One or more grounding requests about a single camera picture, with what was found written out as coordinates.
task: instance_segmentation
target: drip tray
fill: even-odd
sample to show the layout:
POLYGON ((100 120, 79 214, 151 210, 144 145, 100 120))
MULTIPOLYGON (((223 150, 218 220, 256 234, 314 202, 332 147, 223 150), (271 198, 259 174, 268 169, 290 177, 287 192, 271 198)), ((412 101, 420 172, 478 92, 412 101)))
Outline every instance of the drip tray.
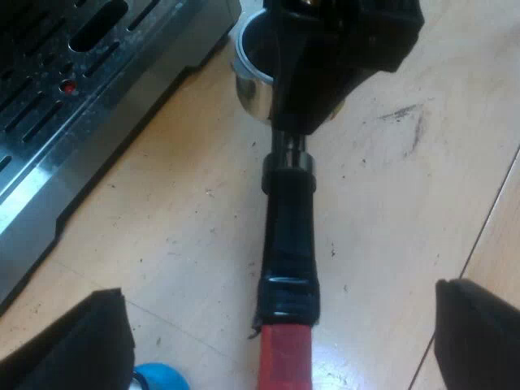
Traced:
POLYGON ((87 184, 240 12, 238 0, 0 5, 0 313, 87 184))

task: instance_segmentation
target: red handle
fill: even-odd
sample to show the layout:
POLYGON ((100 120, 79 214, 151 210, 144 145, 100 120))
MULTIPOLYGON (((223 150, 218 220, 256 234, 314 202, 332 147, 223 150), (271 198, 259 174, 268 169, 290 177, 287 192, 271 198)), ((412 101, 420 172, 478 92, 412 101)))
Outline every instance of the red handle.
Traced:
POLYGON ((310 327, 264 325, 258 390, 312 390, 310 327))

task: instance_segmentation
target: red light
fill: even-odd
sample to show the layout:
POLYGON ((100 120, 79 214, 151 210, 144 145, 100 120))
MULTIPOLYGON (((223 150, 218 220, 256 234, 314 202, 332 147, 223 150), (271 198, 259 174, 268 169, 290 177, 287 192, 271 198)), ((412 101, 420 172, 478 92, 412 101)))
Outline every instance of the red light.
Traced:
POLYGON ((74 80, 65 80, 59 85, 59 90, 63 93, 70 95, 76 91, 77 83, 74 80))

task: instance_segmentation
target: blue object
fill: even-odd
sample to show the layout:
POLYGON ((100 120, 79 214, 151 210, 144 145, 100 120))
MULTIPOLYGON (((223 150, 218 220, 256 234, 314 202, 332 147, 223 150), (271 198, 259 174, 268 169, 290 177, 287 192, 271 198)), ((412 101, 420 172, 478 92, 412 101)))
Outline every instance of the blue object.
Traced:
POLYGON ((166 364, 143 364, 136 367, 136 373, 146 381, 148 390, 189 390, 186 379, 166 364))

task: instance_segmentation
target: light wood surface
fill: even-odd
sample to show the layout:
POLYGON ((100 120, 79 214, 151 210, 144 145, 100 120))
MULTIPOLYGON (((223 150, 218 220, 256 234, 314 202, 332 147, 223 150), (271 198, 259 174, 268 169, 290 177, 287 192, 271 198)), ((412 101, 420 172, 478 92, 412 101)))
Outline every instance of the light wood surface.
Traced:
MULTIPOLYGON (((421 3, 400 71, 364 83, 310 139, 318 390, 410 385, 435 282, 461 272, 520 145, 520 4, 421 3)), ((241 21, 260 6, 245 2, 241 21)), ((79 207, 0 318, 0 357, 90 291, 121 287, 137 362, 179 367, 195 389, 254 388, 270 133, 236 99, 232 53, 180 86, 79 207)))
MULTIPOLYGON (((519 193, 520 161, 517 157, 463 275, 516 307, 520 307, 519 193)), ((446 389, 433 348, 428 351, 414 389, 446 389)))

